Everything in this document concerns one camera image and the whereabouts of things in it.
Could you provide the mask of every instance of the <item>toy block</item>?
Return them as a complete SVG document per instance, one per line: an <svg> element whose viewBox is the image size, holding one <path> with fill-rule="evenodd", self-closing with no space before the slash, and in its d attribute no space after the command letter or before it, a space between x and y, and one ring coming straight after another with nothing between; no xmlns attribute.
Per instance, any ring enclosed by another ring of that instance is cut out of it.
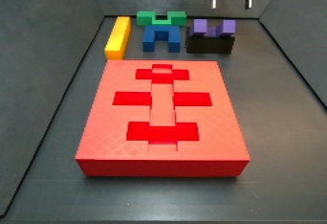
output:
<svg viewBox="0 0 327 224"><path fill-rule="evenodd" d="M208 29L207 19L195 19L190 28L190 36L204 36Z"/></svg>
<svg viewBox="0 0 327 224"><path fill-rule="evenodd" d="M160 26L171 26L171 19L166 19L166 20L159 20L159 19L155 19L152 21L152 25L160 25Z"/></svg>
<svg viewBox="0 0 327 224"><path fill-rule="evenodd" d="M111 35L106 44L104 54L107 59L123 59L131 33L131 18L118 17Z"/></svg>
<svg viewBox="0 0 327 224"><path fill-rule="evenodd" d="M187 53L191 54L231 54L235 36L190 36L187 28Z"/></svg>
<svg viewBox="0 0 327 224"><path fill-rule="evenodd" d="M110 61L75 160L87 176L238 176L250 154L216 61Z"/></svg>
<svg viewBox="0 0 327 224"><path fill-rule="evenodd" d="M187 14L184 11L168 11L167 19L156 19L156 13L154 11L139 11L136 14L136 25L150 26L186 26L187 25Z"/></svg>
<svg viewBox="0 0 327 224"><path fill-rule="evenodd" d="M216 27L208 27L208 28L207 28L207 33L206 33L204 36L218 36L216 30L218 30Z"/></svg>
<svg viewBox="0 0 327 224"><path fill-rule="evenodd" d="M171 19L171 25L174 26L187 25L187 13L184 11L168 11L167 18Z"/></svg>
<svg viewBox="0 0 327 224"><path fill-rule="evenodd" d="M216 29L216 36L231 36L237 33L235 20L224 20Z"/></svg>
<svg viewBox="0 0 327 224"><path fill-rule="evenodd" d="M143 34L143 52L155 52L155 41L168 41L168 51L180 52L180 31L176 26L146 26Z"/></svg>
<svg viewBox="0 0 327 224"><path fill-rule="evenodd" d="M156 19L156 13L154 11L139 11L136 14L136 25L147 26L152 25L152 21Z"/></svg>

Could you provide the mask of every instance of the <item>red box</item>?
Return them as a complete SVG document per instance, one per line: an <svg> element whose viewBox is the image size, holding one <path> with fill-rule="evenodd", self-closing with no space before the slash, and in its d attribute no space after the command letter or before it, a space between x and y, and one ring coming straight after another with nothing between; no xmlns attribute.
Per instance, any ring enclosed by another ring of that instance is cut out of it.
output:
<svg viewBox="0 0 327 224"><path fill-rule="evenodd" d="M215 61L110 61L76 162L87 176L238 176L250 154Z"/></svg>

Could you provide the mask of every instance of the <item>yellow block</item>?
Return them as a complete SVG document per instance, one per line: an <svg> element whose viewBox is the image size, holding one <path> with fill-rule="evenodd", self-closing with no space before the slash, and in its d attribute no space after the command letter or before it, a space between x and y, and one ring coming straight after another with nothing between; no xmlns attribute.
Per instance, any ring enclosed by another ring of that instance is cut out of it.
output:
<svg viewBox="0 0 327 224"><path fill-rule="evenodd" d="M104 48L107 59L123 59L130 32L131 18L128 16L119 16Z"/></svg>

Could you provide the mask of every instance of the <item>purple block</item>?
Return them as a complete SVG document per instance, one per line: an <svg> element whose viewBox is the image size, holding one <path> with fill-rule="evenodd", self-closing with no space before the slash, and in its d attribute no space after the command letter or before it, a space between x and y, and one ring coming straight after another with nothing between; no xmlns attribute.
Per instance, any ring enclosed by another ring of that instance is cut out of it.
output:
<svg viewBox="0 0 327 224"><path fill-rule="evenodd" d="M208 27L207 33L204 36L216 36L216 27Z"/></svg>
<svg viewBox="0 0 327 224"><path fill-rule="evenodd" d="M216 36L231 36L237 32L237 21L224 20L216 29Z"/></svg>
<svg viewBox="0 0 327 224"><path fill-rule="evenodd" d="M208 21L206 19L195 19L190 28L190 36L203 36L207 33Z"/></svg>

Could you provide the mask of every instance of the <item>green block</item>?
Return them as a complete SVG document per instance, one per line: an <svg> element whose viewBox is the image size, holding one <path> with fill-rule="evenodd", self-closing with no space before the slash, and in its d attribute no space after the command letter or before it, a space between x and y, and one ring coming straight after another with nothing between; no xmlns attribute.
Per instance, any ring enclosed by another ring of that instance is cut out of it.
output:
<svg viewBox="0 0 327 224"><path fill-rule="evenodd" d="M168 11L167 18L171 19L171 25L174 26L187 25L187 13L184 11Z"/></svg>
<svg viewBox="0 0 327 224"><path fill-rule="evenodd" d="M148 26L152 25L156 19L156 13L154 11L139 11L136 14L136 25Z"/></svg>
<svg viewBox="0 0 327 224"><path fill-rule="evenodd" d="M164 25L164 26L171 26L171 19L167 20L154 20L152 25Z"/></svg>
<svg viewBox="0 0 327 224"><path fill-rule="evenodd" d="M167 19L158 20L154 11L139 11L136 14L136 25L187 26L187 14L184 11L168 11Z"/></svg>

